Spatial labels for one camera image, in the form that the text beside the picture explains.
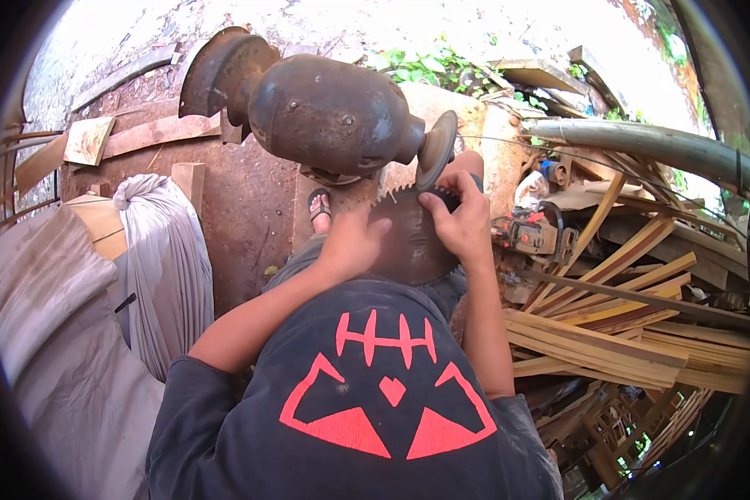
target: wire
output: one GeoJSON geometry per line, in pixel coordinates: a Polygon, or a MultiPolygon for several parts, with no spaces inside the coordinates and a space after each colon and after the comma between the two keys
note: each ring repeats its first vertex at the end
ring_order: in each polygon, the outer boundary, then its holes
{"type": "Polygon", "coordinates": [[[700,207],[701,209],[703,209],[703,210],[705,210],[705,211],[709,212],[709,213],[710,213],[711,215],[713,215],[714,217],[718,218],[718,219],[719,219],[719,220],[721,220],[721,221],[722,221],[723,223],[727,224],[727,225],[728,225],[728,226],[729,226],[729,227],[730,227],[731,229],[733,229],[734,231],[736,231],[737,233],[739,233],[739,235],[740,235],[740,236],[741,236],[741,237],[742,237],[742,238],[743,238],[743,239],[744,239],[745,241],[747,241],[747,235],[746,235],[746,234],[744,234],[744,233],[742,233],[742,232],[740,231],[740,229],[739,229],[738,227],[736,227],[735,225],[731,224],[731,223],[730,223],[730,222],[728,221],[728,219],[727,219],[727,218],[725,218],[725,217],[723,217],[722,215],[718,214],[717,212],[715,212],[715,211],[711,210],[710,208],[706,207],[705,205],[700,205],[700,203],[697,203],[697,202],[695,202],[695,201],[694,201],[694,200],[692,200],[691,198],[689,198],[689,197],[687,198],[686,196],[682,195],[681,193],[678,193],[677,191],[673,190],[673,189],[672,189],[671,187],[669,187],[668,185],[662,185],[662,184],[659,184],[659,183],[657,183],[657,182],[654,182],[654,181],[652,181],[652,180],[650,180],[650,179],[644,178],[644,177],[642,177],[642,176],[640,176],[640,175],[635,175],[635,174],[631,174],[630,172],[626,172],[626,171],[624,171],[624,170],[622,170],[622,169],[619,169],[619,168],[617,168],[617,167],[616,167],[616,166],[614,166],[614,165],[609,165],[608,163],[603,163],[603,162],[600,162],[600,161],[598,161],[598,160],[595,160],[594,158],[590,158],[590,157],[588,157],[588,156],[583,156],[583,155],[575,155],[574,153],[570,153],[570,152],[568,152],[568,151],[559,151],[559,150],[556,150],[555,148],[552,148],[552,147],[547,147],[546,145],[532,145],[532,144],[528,144],[528,143],[526,143],[526,142],[523,142],[523,143],[522,143],[522,142],[519,142],[519,141],[510,141],[509,139],[502,139],[502,138],[500,138],[500,137],[487,137],[487,136],[484,136],[484,135],[459,135],[459,137],[461,137],[461,138],[471,138],[471,139],[490,139],[490,140],[492,140],[492,141],[501,141],[501,142],[503,142],[503,143],[507,143],[507,142],[508,142],[509,144],[517,144],[517,145],[523,145],[523,146],[525,146],[525,147],[535,147],[535,148],[537,148],[537,149],[540,149],[540,150],[555,151],[555,152],[556,152],[556,153],[558,153],[559,155],[570,155],[570,156],[574,156],[575,158],[577,158],[577,157],[578,157],[578,158],[580,158],[580,159],[583,159],[583,160],[589,160],[590,162],[594,162],[594,163],[596,163],[597,165],[603,165],[603,166],[607,166],[607,167],[609,167],[609,168],[610,168],[611,170],[616,170],[617,172],[620,172],[620,173],[621,173],[621,174],[623,174],[623,175],[627,175],[627,176],[628,176],[628,177],[630,177],[630,178],[635,178],[635,179],[638,179],[638,180],[640,180],[640,181],[644,181],[645,183],[649,183],[649,184],[655,185],[656,187],[658,187],[658,188],[661,188],[661,189],[662,189],[662,190],[664,190],[664,191],[669,191],[669,192],[670,192],[670,193],[672,193],[673,195],[677,195],[677,196],[680,196],[681,198],[683,198],[683,199],[684,199],[684,200],[686,200],[687,202],[690,202],[690,203],[694,203],[695,205],[699,206],[699,207],[700,207]]]}

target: flip-flop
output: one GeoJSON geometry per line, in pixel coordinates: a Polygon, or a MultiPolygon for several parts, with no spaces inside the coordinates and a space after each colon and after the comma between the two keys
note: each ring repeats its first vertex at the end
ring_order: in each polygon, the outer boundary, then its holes
{"type": "MultiPolygon", "coordinates": [[[[317,187],[314,191],[311,192],[309,195],[309,210],[311,210],[311,202],[314,201],[314,199],[317,196],[326,195],[328,197],[328,203],[330,203],[330,193],[327,189],[324,187],[317,187]]],[[[317,207],[314,211],[311,212],[311,222],[314,222],[314,219],[317,218],[320,214],[327,214],[328,217],[331,217],[330,214],[330,206],[326,206],[322,201],[320,200],[320,206],[317,207]]]]}

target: gray pipe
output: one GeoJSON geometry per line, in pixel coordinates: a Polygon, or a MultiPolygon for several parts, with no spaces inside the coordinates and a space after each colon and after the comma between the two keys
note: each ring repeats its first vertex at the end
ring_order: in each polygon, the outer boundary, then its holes
{"type": "Polygon", "coordinates": [[[736,186],[742,196],[750,191],[750,156],[741,153],[737,158],[736,149],[707,137],[644,123],[569,118],[524,120],[522,129],[539,138],[645,155],[717,184],[736,186]]]}

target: bench grinder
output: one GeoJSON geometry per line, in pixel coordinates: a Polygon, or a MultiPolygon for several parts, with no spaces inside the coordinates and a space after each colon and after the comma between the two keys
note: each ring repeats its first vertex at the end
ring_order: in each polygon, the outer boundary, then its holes
{"type": "Polygon", "coordinates": [[[417,190],[433,187],[453,160],[458,118],[447,111],[425,133],[387,75],[316,55],[281,58],[264,38],[225,28],[186,74],[179,117],[211,117],[252,132],[272,155],[298,162],[324,185],[374,178],[389,162],[417,158],[417,190]]]}

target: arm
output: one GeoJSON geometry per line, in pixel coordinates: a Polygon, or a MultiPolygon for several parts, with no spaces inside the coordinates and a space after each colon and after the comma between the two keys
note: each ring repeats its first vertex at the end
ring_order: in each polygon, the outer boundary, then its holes
{"type": "Polygon", "coordinates": [[[210,325],[189,355],[206,365],[238,373],[256,358],[276,328],[322,292],[364,274],[380,252],[392,223],[367,225],[370,206],[337,215],[317,261],[279,286],[245,302],[210,325]]]}
{"type": "Polygon", "coordinates": [[[444,177],[439,185],[460,193],[461,205],[452,214],[430,193],[420,195],[420,203],[430,210],[441,242],[458,256],[467,276],[464,352],[489,399],[513,396],[513,361],[494,271],[489,198],[467,172],[444,177]]]}

